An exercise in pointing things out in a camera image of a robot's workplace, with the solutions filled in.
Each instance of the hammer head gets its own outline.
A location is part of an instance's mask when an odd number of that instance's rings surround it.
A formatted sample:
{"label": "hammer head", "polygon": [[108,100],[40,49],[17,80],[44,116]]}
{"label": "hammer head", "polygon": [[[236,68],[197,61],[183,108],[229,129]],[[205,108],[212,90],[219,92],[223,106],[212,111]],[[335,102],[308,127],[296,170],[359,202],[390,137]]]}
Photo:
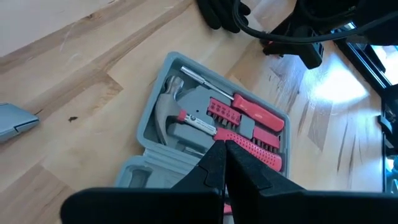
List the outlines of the hammer head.
{"label": "hammer head", "polygon": [[155,105],[155,126],[158,138],[167,145],[166,120],[169,116],[178,116],[181,107],[175,100],[175,95],[182,89],[184,81],[172,76],[167,79],[166,91],[159,95]]}

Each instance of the gray box cutter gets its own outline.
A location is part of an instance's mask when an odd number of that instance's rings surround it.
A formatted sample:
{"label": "gray box cutter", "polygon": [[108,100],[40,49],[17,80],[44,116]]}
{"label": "gray box cutter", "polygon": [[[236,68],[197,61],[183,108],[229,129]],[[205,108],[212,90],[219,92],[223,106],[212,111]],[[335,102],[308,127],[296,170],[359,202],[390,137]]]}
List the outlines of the gray box cutter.
{"label": "gray box cutter", "polygon": [[0,142],[33,128],[39,118],[9,103],[0,103]]}

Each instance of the tool kit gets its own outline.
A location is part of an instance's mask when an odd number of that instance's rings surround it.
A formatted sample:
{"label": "tool kit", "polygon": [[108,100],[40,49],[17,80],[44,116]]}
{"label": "tool kit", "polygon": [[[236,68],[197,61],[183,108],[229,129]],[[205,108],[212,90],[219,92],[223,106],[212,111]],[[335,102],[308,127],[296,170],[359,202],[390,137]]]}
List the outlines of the tool kit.
{"label": "tool kit", "polygon": [[116,187],[171,188],[216,140],[234,140],[289,177],[286,114],[199,63],[171,52],[137,130],[142,156],[125,162]]}

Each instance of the screwdriver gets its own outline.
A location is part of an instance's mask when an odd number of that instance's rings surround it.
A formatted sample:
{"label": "screwdriver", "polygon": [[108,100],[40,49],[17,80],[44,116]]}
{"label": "screwdriver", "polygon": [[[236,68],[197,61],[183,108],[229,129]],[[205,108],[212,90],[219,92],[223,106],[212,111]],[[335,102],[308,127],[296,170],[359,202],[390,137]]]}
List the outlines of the screwdriver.
{"label": "screwdriver", "polygon": [[218,93],[221,93],[223,96],[229,98],[232,101],[232,107],[242,110],[253,120],[267,126],[268,128],[271,128],[276,132],[279,132],[284,128],[285,126],[284,120],[278,118],[276,115],[260,107],[259,105],[251,103],[248,100],[245,100],[241,95],[237,93],[235,93],[233,96],[227,94],[226,92],[219,89],[217,86],[214,86],[210,82],[206,81],[203,77],[196,74],[195,72],[193,72],[192,70],[188,69],[185,66],[181,67],[181,72],[193,78],[201,85],[205,85],[208,88]]}

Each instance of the wooden table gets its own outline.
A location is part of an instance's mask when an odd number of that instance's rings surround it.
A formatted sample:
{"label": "wooden table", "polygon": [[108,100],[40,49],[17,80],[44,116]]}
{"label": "wooden table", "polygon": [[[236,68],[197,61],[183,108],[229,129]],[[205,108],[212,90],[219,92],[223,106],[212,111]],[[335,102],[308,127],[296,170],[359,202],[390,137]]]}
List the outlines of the wooden table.
{"label": "wooden table", "polygon": [[[247,2],[251,27],[265,30],[295,3]],[[307,70],[295,56],[266,57],[259,41],[242,32],[209,30],[193,0],[115,1],[78,18],[16,51],[3,49],[0,102],[36,114],[41,124],[0,146],[0,223],[59,222],[70,194],[112,186],[121,164],[142,153],[137,124],[170,51],[289,114],[296,183],[382,190],[380,97],[332,42],[324,44],[322,66]]]}

